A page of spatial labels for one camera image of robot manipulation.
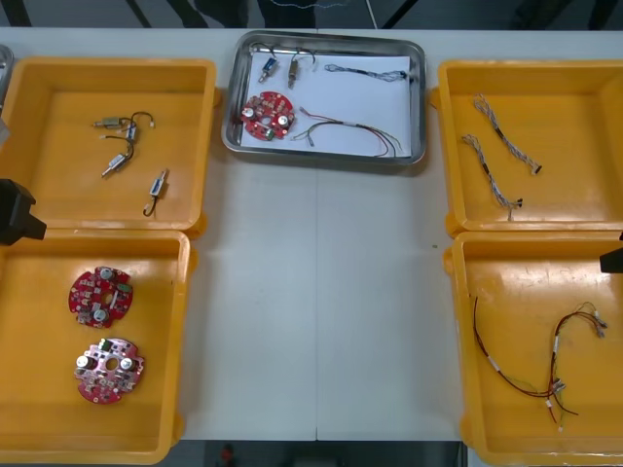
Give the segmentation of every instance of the wire harness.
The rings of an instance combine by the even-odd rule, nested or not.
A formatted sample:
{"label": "wire harness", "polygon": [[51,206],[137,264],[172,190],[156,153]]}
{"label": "wire harness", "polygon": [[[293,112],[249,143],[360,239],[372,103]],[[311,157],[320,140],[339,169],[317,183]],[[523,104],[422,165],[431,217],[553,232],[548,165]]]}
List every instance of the wire harness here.
{"label": "wire harness", "polygon": [[358,70],[356,68],[345,68],[344,66],[339,66],[336,64],[324,65],[324,69],[331,72],[343,71],[349,73],[357,73],[359,75],[369,76],[370,78],[376,78],[377,80],[387,81],[391,83],[393,81],[406,80],[407,72],[406,71],[385,71],[384,73],[375,73],[374,71],[367,70]]}
{"label": "wire harness", "polygon": [[487,165],[487,162],[485,161],[485,155],[483,154],[483,150],[480,147],[480,143],[478,142],[478,138],[476,138],[476,136],[474,136],[473,134],[466,134],[465,136],[462,137],[462,140],[465,143],[467,143],[469,146],[474,148],[474,151],[476,151],[476,154],[478,155],[478,160],[480,161],[480,165],[483,167],[483,170],[487,174],[487,177],[489,177],[489,184],[491,185],[491,191],[494,192],[495,199],[497,199],[497,202],[499,203],[500,206],[508,209],[507,220],[512,221],[513,209],[522,207],[524,200],[522,198],[519,198],[516,201],[511,201],[502,194],[499,187],[497,186],[497,183],[495,182],[494,176],[491,174],[491,171],[489,170],[489,166]]}
{"label": "wire harness", "polygon": [[494,126],[494,130],[497,133],[497,136],[499,136],[499,138],[508,147],[510,154],[529,165],[532,175],[536,175],[538,172],[540,172],[543,166],[540,163],[533,161],[531,158],[529,158],[517,146],[511,143],[504,133],[502,133],[502,130],[499,128],[499,124],[497,123],[497,117],[495,116],[494,109],[491,108],[491,105],[489,105],[489,102],[487,102],[487,99],[483,94],[474,95],[474,107],[476,107],[479,111],[481,111],[489,118],[489,120],[491,121],[491,125]]}
{"label": "wire harness", "polygon": [[393,157],[397,157],[396,146],[398,147],[398,149],[400,149],[400,151],[402,151],[402,146],[400,145],[400,141],[398,141],[398,138],[396,138],[395,136],[387,133],[386,131],[383,131],[382,129],[376,128],[374,126],[368,126],[368,125],[356,124],[356,123],[352,123],[352,122],[344,122],[342,120],[331,119],[331,118],[325,117],[323,115],[311,114],[310,112],[305,110],[303,107],[300,107],[299,110],[303,114],[307,115],[308,117],[310,117],[312,119],[321,120],[321,122],[318,122],[317,124],[313,124],[308,129],[303,131],[302,133],[299,133],[299,134],[296,134],[296,135],[292,136],[291,139],[293,141],[297,141],[297,140],[306,138],[308,140],[308,142],[310,143],[310,146],[314,147],[313,139],[312,139],[312,133],[316,129],[318,129],[321,126],[326,126],[326,125],[342,125],[342,126],[351,126],[353,128],[365,129],[366,131],[369,131],[372,134],[374,134],[375,136],[377,136],[381,140],[383,145],[385,146],[385,151],[382,154],[378,154],[378,155],[374,156],[375,158],[381,158],[381,157],[385,156],[387,153],[389,153],[389,148],[391,148],[392,156]]}
{"label": "wire harness", "polygon": [[[549,412],[552,420],[554,420],[554,423],[557,423],[559,425],[558,431],[562,432],[564,428],[563,418],[564,418],[565,413],[570,413],[572,415],[579,415],[579,413],[570,411],[569,409],[567,409],[563,405],[563,401],[562,401],[562,391],[567,386],[561,381],[557,373],[558,369],[557,369],[556,364],[557,364],[558,353],[559,353],[560,334],[563,328],[566,326],[566,324],[571,320],[571,318],[581,318],[593,326],[598,338],[600,339],[604,338],[605,337],[604,329],[607,328],[607,324],[599,316],[597,308],[591,302],[584,302],[583,304],[578,305],[573,312],[566,314],[558,321],[558,324],[556,325],[556,328],[554,329],[554,336],[552,339],[552,354],[550,358],[549,375],[547,379],[547,389],[544,391],[538,391],[533,385],[527,382],[519,381],[518,379],[509,377],[506,373],[504,373],[501,370],[500,366],[491,356],[487,348],[485,348],[485,344],[480,336],[480,333],[478,332],[478,325],[476,322],[477,308],[478,308],[478,297],[476,297],[474,301],[474,309],[473,309],[474,337],[476,338],[476,342],[478,343],[478,346],[480,347],[485,357],[487,357],[487,360],[489,360],[489,363],[494,368],[495,372],[498,373],[500,377],[504,379],[504,381],[506,381],[510,386],[512,386],[514,389],[521,392],[522,394],[525,394],[530,397],[545,399],[545,406],[547,407],[547,411]],[[523,384],[528,389],[521,387],[520,384]],[[558,420],[554,416],[554,411],[553,411],[554,406],[551,402],[552,398],[554,399],[554,402],[561,410]]]}

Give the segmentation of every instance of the white table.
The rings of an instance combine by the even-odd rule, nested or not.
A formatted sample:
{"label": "white table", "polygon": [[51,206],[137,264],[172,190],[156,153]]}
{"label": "white table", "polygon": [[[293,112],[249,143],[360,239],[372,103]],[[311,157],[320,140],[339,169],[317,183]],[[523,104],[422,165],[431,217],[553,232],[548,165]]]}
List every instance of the white table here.
{"label": "white table", "polygon": [[[244,30],[0,29],[27,54],[206,57]],[[451,58],[623,58],[618,32],[320,31]],[[439,128],[399,175],[243,162],[213,131],[180,396],[187,439],[456,440],[461,414]]]}

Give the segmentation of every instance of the stainless steel tray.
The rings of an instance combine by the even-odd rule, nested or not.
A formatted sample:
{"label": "stainless steel tray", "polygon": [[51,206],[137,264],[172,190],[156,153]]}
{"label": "stainless steel tray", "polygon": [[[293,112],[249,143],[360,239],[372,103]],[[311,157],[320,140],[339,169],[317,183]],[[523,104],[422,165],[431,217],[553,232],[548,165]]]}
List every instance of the stainless steel tray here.
{"label": "stainless steel tray", "polygon": [[[273,48],[277,53],[284,54],[293,54],[297,48],[300,48],[313,50],[319,55],[408,56],[411,62],[409,70],[411,76],[411,156],[403,158],[370,158],[284,149],[274,149],[267,152],[265,149],[241,146],[243,127],[239,115],[246,101],[251,57],[254,52],[268,52],[269,48]],[[221,131],[223,142],[230,150],[251,156],[294,156],[308,159],[322,158],[384,165],[409,165],[422,159],[426,146],[425,80],[424,52],[420,46],[412,42],[367,37],[332,36],[327,34],[249,32],[238,41],[234,70],[232,71],[227,95],[225,119],[223,120]]]}

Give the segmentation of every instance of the orange plastic tray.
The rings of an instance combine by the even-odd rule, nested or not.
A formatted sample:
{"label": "orange plastic tray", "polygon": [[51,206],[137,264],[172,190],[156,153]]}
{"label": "orange plastic tray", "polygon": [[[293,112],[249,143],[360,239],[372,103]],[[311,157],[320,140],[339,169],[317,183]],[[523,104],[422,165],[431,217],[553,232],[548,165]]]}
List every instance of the orange plastic tray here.
{"label": "orange plastic tray", "polygon": [[[0,178],[28,188],[33,214],[49,228],[200,234],[215,75],[199,59],[25,58],[2,113],[12,135],[0,152]],[[133,159],[102,179],[126,143],[99,139],[117,133],[92,124],[136,111],[150,112],[156,126],[140,118]],[[146,218],[149,190],[165,168],[168,187]]]}
{"label": "orange plastic tray", "polygon": [[[181,434],[176,415],[190,243],[178,232],[48,231],[0,249],[0,463],[155,463]],[[131,275],[132,306],[110,329],[80,325],[74,280],[97,266]],[[82,398],[76,358],[101,338],[136,344],[145,373],[117,404]]]}
{"label": "orange plastic tray", "polygon": [[[461,436],[492,465],[623,462],[623,275],[600,272],[599,256],[623,246],[617,233],[461,233],[445,255],[458,322],[464,418]],[[543,399],[521,394],[495,372],[473,332],[502,371],[546,385],[554,327],[592,302],[608,324],[605,339],[569,321],[558,375],[567,388],[558,431]]]}
{"label": "orange plastic tray", "polygon": [[[476,110],[482,93],[500,128],[543,168],[531,175]],[[449,61],[432,94],[439,111],[450,213],[447,230],[623,230],[623,61]],[[475,135],[503,194],[495,201],[474,150]]]}

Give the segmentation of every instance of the red circuit board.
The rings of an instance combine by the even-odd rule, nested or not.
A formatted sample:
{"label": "red circuit board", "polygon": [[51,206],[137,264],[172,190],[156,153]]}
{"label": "red circuit board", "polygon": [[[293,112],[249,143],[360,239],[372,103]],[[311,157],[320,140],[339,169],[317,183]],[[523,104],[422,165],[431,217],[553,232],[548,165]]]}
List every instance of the red circuit board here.
{"label": "red circuit board", "polygon": [[74,375],[81,381],[78,391],[85,399],[106,405],[130,393],[144,368],[145,360],[138,356],[134,344],[123,339],[102,339],[78,357]]}
{"label": "red circuit board", "polygon": [[240,117],[251,136],[263,141],[283,139],[294,123],[292,103],[283,94],[271,90],[254,95],[244,104]]}
{"label": "red circuit board", "polygon": [[76,321],[94,328],[109,328],[132,305],[130,276],[122,270],[100,266],[83,273],[69,291],[69,309]]}

